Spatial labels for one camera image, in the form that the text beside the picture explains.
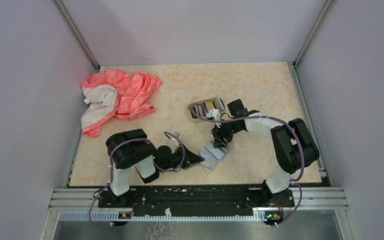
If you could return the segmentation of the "beige card sleeve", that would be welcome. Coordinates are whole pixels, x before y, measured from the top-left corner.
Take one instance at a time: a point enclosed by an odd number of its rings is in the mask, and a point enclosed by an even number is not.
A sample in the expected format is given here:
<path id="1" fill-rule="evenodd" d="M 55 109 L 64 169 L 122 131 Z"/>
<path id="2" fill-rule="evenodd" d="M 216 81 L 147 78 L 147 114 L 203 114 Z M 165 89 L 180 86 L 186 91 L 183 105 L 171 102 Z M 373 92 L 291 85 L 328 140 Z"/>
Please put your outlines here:
<path id="1" fill-rule="evenodd" d="M 214 140 L 211 140 L 199 153 L 199 155 L 204 159 L 201 164 L 212 171 L 228 154 L 228 152 L 229 149 L 226 146 L 215 147 Z"/>

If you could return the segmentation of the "cream card holder tray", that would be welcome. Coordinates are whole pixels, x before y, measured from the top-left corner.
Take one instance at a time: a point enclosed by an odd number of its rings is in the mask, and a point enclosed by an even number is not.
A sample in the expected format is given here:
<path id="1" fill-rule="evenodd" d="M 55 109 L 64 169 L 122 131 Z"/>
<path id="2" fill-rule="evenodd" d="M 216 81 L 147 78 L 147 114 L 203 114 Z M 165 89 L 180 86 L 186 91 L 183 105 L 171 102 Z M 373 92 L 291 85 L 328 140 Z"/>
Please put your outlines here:
<path id="1" fill-rule="evenodd" d="M 217 109 L 220 111 L 220 113 L 224 113 L 226 105 L 220 97 L 215 96 L 212 98 L 191 102 L 186 107 L 188 119 L 192 123 L 202 122 L 202 120 L 196 117 L 193 113 L 196 113 L 199 117 L 206 118 L 207 113 L 209 113 L 212 109 Z"/>

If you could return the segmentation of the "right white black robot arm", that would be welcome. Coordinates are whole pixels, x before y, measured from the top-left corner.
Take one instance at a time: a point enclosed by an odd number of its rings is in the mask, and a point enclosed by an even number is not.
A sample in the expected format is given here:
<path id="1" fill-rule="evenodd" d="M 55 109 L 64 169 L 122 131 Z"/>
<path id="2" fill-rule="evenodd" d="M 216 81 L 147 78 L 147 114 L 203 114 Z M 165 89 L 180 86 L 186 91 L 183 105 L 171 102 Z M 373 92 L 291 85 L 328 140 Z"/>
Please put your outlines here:
<path id="1" fill-rule="evenodd" d="M 301 118 L 291 121 L 264 115 L 258 110 L 248 110 L 242 101 L 230 102 L 228 110 L 231 119 L 223 120 L 218 109 L 210 109 L 206 118 L 215 123 L 211 133 L 214 147 L 226 147 L 234 134 L 247 131 L 263 135 L 273 142 L 277 166 L 274 172 L 262 183 L 261 199 L 267 206 L 275 206 L 281 200 L 281 192 L 287 190 L 291 182 L 298 181 L 304 168 L 320 157 L 320 151 Z"/>

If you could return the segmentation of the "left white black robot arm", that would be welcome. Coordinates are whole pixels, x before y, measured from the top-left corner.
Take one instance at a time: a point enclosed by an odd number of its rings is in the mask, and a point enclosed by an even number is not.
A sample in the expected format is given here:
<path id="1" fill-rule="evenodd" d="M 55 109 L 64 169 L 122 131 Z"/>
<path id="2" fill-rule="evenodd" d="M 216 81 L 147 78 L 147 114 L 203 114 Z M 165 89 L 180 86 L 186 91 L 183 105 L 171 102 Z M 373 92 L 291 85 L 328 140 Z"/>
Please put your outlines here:
<path id="1" fill-rule="evenodd" d="M 179 134 L 165 131 L 168 145 L 156 147 L 142 128 L 111 135 L 105 142 L 110 160 L 108 190 L 110 200 L 124 207 L 130 200 L 130 173 L 135 168 L 147 184 L 161 173 L 177 172 L 194 167 L 205 159 L 190 151 L 179 139 Z"/>

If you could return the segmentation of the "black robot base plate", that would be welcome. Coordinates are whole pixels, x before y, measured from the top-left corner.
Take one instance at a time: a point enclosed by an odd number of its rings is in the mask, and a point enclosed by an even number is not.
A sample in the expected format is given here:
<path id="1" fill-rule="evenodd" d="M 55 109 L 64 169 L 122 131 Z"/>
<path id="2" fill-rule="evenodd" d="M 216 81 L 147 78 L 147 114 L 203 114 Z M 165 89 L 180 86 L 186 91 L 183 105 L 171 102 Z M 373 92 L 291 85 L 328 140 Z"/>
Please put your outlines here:
<path id="1" fill-rule="evenodd" d="M 290 189 L 266 194 L 262 184 L 132 186 L 119 197 L 105 190 L 99 208 L 132 208 L 135 217 L 247 217 L 254 208 L 294 208 Z"/>

